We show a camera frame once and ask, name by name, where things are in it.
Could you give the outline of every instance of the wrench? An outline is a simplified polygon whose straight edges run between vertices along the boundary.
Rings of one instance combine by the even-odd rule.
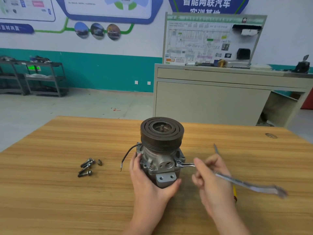
[[[195,167],[194,163],[182,163],[181,161],[177,160],[176,161],[176,167]],[[280,198],[286,198],[288,196],[287,192],[279,187],[279,186],[276,186],[276,185],[272,185],[272,186],[259,186],[259,185],[254,185],[254,184],[251,184],[251,183],[248,183],[248,182],[244,182],[244,181],[241,181],[241,180],[238,180],[236,178],[233,178],[231,176],[227,176],[227,175],[224,175],[222,173],[219,173],[217,171],[213,171],[213,173],[224,179],[224,180],[227,180],[227,181],[230,181],[236,185],[239,185],[239,186],[242,186],[242,187],[245,187],[247,189],[250,189],[250,190],[253,190],[253,191],[256,191],[256,192],[260,192],[260,193],[267,193],[267,194],[275,194],[275,195],[278,195]]]

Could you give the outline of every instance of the wooden tabletop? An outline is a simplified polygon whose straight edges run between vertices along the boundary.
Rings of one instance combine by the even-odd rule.
[[[57,117],[0,153],[0,233],[120,234],[132,217],[131,157],[122,172],[119,166],[140,141],[140,124]],[[215,143],[234,177],[288,191],[283,200],[236,187],[237,209],[252,234],[313,234],[313,145],[284,128],[183,126],[186,162],[213,154]],[[103,166],[94,165],[92,176],[78,178],[89,157],[101,159]],[[181,188],[155,234],[218,234],[192,184],[193,172],[181,170]]]

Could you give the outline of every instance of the tiled floor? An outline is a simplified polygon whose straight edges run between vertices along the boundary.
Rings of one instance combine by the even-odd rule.
[[[0,94],[0,152],[57,115],[144,120],[152,117],[152,105],[153,94],[142,92],[73,88],[64,98]],[[313,143],[313,110],[301,110],[289,129]]]

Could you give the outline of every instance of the beige cabinet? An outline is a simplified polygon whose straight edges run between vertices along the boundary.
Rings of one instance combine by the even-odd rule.
[[[287,126],[311,90],[313,79],[311,75],[285,75],[156,64],[153,115],[180,122],[256,125],[265,109],[276,126]],[[291,100],[274,90],[298,91],[302,96]]]

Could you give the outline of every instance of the left hand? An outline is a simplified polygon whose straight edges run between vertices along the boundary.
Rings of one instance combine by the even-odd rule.
[[[140,168],[141,153],[134,153],[129,171],[135,192],[134,214],[130,223],[136,234],[151,234],[161,220],[165,207],[178,191],[181,179],[171,186],[160,189]]]

